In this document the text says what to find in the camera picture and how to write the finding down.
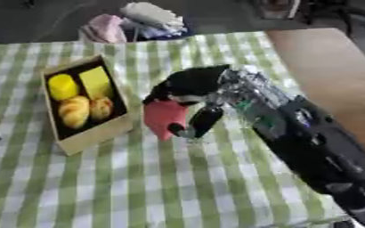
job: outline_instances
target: chair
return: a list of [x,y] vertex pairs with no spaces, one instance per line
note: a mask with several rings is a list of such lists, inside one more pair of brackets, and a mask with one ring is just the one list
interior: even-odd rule
[[365,18],[365,10],[352,7],[348,0],[307,0],[302,4],[306,23],[313,24],[315,18],[325,14],[335,14],[346,24],[346,34],[353,33],[352,15]]

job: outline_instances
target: white cloth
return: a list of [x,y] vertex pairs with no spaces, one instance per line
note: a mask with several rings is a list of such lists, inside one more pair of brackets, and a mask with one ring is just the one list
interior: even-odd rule
[[145,38],[151,39],[155,37],[175,37],[180,36],[183,32],[186,32],[187,28],[181,28],[180,30],[172,29],[160,29],[151,26],[144,25],[140,22],[124,18],[121,24],[123,28],[126,29],[137,29],[137,31]]
[[183,17],[150,3],[129,3],[120,11],[130,20],[168,30],[171,33],[183,30]]

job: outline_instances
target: yellow cube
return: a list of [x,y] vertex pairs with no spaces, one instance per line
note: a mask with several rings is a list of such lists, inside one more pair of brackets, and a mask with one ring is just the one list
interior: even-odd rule
[[89,69],[80,73],[79,76],[90,99],[93,100],[104,96],[112,97],[110,79],[103,67]]

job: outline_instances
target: fabric pile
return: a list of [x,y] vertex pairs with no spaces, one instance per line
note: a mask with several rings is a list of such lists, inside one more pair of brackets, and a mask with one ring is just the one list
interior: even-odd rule
[[115,15],[99,15],[79,30],[80,39],[98,43],[125,43],[126,36],[119,26],[122,20]]
[[122,26],[135,29],[147,39],[180,37],[187,32],[183,17],[150,3],[130,3],[121,9],[125,15]]
[[171,39],[187,36],[183,17],[150,3],[129,3],[120,9],[125,18],[102,14],[79,30],[81,40],[120,44],[127,42],[126,34],[133,31],[141,40]]

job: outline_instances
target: table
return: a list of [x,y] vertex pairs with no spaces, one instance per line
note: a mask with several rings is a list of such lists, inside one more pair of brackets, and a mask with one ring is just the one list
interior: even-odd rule
[[334,28],[268,35],[308,97],[365,144],[365,56],[359,48]]
[[[102,53],[135,129],[72,157],[54,144],[41,69]],[[141,99],[192,66],[253,64],[297,86],[264,32],[129,45],[0,45],[0,227],[265,227],[345,219],[231,112],[200,142],[159,142]]]

